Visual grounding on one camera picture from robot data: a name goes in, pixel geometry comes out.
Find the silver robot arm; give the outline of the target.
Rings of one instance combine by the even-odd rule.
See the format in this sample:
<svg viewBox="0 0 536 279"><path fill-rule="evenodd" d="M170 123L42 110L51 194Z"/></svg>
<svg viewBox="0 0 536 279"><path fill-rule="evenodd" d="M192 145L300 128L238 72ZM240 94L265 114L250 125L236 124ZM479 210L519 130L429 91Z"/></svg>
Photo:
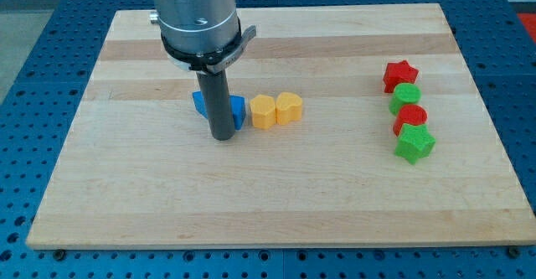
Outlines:
<svg viewBox="0 0 536 279"><path fill-rule="evenodd" d="M235 0L153 0L164 49L191 70L220 62L241 38Z"/></svg>

